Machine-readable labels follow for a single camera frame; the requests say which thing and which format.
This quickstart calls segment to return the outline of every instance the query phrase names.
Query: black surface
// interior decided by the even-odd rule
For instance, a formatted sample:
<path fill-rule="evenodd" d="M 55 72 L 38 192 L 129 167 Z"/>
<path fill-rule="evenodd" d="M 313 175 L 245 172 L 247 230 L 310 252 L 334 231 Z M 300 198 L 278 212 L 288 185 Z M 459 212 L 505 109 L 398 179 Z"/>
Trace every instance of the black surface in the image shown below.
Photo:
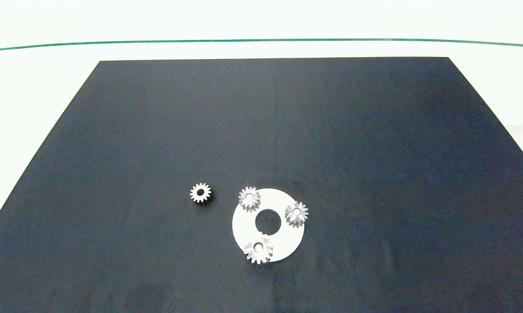
<path fill-rule="evenodd" d="M 250 185 L 309 207 L 283 261 Z M 445 58 L 100 62 L 0 212 L 14 311 L 522 313 L 523 153 Z"/>

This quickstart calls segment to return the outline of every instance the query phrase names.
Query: planetary gear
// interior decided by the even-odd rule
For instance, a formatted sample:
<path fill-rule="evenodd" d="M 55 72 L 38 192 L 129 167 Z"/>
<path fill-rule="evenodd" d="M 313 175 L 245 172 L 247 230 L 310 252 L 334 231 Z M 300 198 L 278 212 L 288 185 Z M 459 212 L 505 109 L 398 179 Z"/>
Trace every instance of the planetary gear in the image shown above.
<path fill-rule="evenodd" d="M 244 254 L 246 254 L 246 259 L 251 260 L 253 263 L 265 263 L 269 262 L 273 256 L 273 245 L 270 240 L 262 237 L 257 241 L 250 241 L 244 247 Z"/>
<path fill-rule="evenodd" d="M 211 200 L 210 186 L 204 183 L 196 184 L 196 186 L 190 190 L 190 198 L 198 204 Z"/>
<path fill-rule="evenodd" d="M 302 202 L 295 202 L 294 204 L 289 204 L 285 210 L 285 218 L 289 225 L 300 227 L 304 224 L 308 215 L 308 208 Z"/>
<path fill-rule="evenodd" d="M 260 194 L 255 187 L 246 187 L 238 195 L 240 206 L 246 211 L 254 211 L 260 204 Z"/>

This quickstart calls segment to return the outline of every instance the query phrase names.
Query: white ring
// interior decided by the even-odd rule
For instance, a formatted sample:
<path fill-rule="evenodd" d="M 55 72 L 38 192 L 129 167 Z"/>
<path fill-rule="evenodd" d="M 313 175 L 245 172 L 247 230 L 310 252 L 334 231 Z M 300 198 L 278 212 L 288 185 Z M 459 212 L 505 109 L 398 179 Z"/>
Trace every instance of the white ring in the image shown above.
<path fill-rule="evenodd" d="M 260 204 L 254 212 L 248 212 L 238 204 L 232 216 L 232 234 L 234 240 L 240 249 L 246 253 L 244 247 L 248 242 L 259 240 L 261 236 L 265 236 L 271 240 L 273 246 L 273 256 L 270 262 L 280 261 L 290 256 L 299 246 L 304 236 L 304 225 L 293 227 L 289 225 L 285 218 L 285 210 L 289 204 L 294 204 L 295 200 L 282 192 L 281 190 L 274 190 L 272 188 L 265 188 L 258 190 L 260 193 Z M 256 227 L 256 216 L 263 210 L 274 210 L 281 218 L 281 228 L 272 234 L 262 234 Z"/>

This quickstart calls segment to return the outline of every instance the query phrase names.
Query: round hole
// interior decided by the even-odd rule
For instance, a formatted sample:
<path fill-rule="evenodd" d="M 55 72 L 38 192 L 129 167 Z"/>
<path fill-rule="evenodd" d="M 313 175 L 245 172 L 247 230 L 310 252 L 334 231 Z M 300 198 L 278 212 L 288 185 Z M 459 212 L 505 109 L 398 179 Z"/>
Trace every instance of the round hole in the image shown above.
<path fill-rule="evenodd" d="M 281 228 L 281 218 L 274 210 L 263 210 L 256 216 L 256 228 L 266 235 L 272 235 Z"/>
<path fill-rule="evenodd" d="M 256 244 L 254 244 L 254 251 L 261 252 L 262 250 L 263 250 L 263 244 L 261 242 L 256 242 Z"/>

